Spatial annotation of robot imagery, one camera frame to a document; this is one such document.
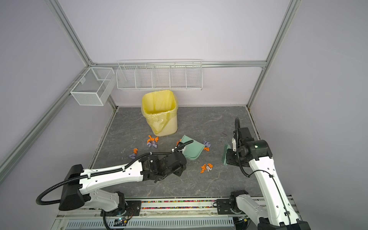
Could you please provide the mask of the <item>green hand brush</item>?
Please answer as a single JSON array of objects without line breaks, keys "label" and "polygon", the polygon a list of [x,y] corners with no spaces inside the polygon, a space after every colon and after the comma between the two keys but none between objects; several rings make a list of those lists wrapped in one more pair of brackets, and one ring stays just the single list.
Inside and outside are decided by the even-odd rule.
[{"label": "green hand brush", "polygon": [[223,152],[223,155],[222,155],[222,163],[224,166],[227,166],[227,151],[228,150],[232,150],[232,147],[229,145],[229,144],[225,144],[224,145],[224,152]]}]

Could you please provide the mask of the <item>green plastic dustpan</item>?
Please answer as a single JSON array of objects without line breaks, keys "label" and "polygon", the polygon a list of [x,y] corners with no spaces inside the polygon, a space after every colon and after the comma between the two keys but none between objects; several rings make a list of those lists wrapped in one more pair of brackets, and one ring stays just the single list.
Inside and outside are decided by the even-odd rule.
[{"label": "green plastic dustpan", "polygon": [[[182,143],[185,143],[185,142],[188,142],[190,140],[193,140],[192,138],[190,137],[187,137],[186,135],[184,135],[182,138],[181,138],[181,142]],[[194,161],[196,160],[199,155],[201,154],[201,152],[204,150],[204,147],[205,145],[204,144],[201,144],[199,143],[198,141],[196,140],[193,140],[193,143],[191,144],[188,144],[184,150],[183,150],[183,155],[188,159],[188,160],[191,160],[191,161]]]}]

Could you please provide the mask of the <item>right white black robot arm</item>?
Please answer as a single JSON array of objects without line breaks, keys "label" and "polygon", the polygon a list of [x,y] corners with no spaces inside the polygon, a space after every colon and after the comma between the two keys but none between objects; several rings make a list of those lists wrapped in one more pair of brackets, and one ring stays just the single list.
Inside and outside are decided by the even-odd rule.
[{"label": "right white black robot arm", "polygon": [[244,190],[231,192],[230,204],[236,213],[243,212],[259,230],[309,230],[290,204],[275,168],[272,151],[265,140],[255,140],[247,127],[235,119],[232,146],[223,157],[226,165],[239,167],[241,173],[255,176],[266,208],[259,206]]}]

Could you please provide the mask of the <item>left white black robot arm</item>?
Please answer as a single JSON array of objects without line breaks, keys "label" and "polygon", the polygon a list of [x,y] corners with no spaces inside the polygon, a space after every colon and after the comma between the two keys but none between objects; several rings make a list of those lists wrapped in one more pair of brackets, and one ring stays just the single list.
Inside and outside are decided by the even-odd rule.
[{"label": "left white black robot arm", "polygon": [[78,164],[71,167],[64,181],[42,192],[36,198],[36,203],[40,206],[58,204],[61,211],[82,207],[98,208],[107,212],[123,210],[123,193],[109,193],[103,191],[103,188],[128,182],[158,182],[171,174],[181,176],[186,164],[185,156],[176,150],[145,153],[128,164],[108,168],[84,169]]}]

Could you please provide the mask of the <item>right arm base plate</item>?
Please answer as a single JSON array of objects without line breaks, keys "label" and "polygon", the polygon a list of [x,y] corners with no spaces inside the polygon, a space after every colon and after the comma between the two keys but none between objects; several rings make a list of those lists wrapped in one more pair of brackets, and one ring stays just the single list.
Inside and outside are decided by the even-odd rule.
[{"label": "right arm base plate", "polygon": [[219,215],[230,215],[237,214],[237,212],[232,208],[229,198],[217,199],[213,206],[217,209]]}]

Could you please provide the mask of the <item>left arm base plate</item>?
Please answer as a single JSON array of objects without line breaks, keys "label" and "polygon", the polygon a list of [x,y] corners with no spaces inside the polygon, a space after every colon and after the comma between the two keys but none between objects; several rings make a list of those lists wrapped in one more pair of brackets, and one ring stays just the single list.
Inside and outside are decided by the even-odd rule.
[{"label": "left arm base plate", "polygon": [[123,208],[118,207],[117,209],[106,212],[106,217],[121,217],[121,216],[138,216],[140,214],[142,202],[140,200],[128,200],[125,201]]}]

